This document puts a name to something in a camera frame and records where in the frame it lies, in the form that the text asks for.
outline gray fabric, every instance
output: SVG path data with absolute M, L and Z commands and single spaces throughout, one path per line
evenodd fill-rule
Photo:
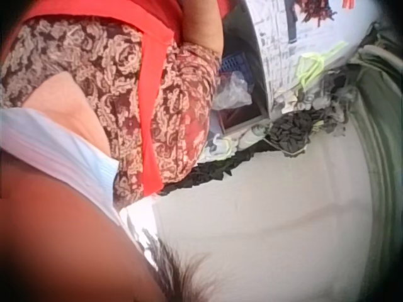
M 361 291 L 366 295 L 402 246 L 403 61 L 371 46 L 361 48 L 350 63 L 361 66 L 351 119 L 365 151 L 374 211 L 370 258 Z

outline white fabric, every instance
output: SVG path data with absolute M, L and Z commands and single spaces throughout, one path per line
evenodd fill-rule
M 0 147 L 70 185 L 121 225 L 113 207 L 113 182 L 119 163 L 79 135 L 34 109 L 2 109 Z

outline red fabric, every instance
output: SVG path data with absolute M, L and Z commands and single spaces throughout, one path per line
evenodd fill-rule
M 217 0 L 219 2 L 221 18 L 224 19 L 235 7 L 236 0 Z
M 139 77 L 139 112 L 142 134 L 143 187 L 144 196 L 160 191 L 164 184 L 161 180 L 151 136 L 151 120 L 154 105 L 161 83 L 167 48 L 174 37 L 172 29 L 143 6 L 140 0 L 39 0 L 24 17 L 23 21 L 50 14 L 74 16 L 101 16 L 123 21 L 143 32 L 143 60 Z M 163 3 L 166 0 L 153 2 Z

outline white floor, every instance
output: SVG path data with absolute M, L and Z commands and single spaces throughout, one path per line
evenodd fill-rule
M 222 302 L 354 301 L 372 227 L 368 171 L 351 125 L 345 137 L 316 136 L 296 159 L 257 154 L 224 181 L 129 213 L 183 257 L 207 254 L 200 277 L 220 281 L 213 301 Z

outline clear plastic bag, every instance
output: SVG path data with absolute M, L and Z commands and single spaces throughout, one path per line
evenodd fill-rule
M 247 82 L 242 72 L 234 71 L 222 74 L 212 108 L 223 110 L 252 104 L 252 96 L 247 89 Z

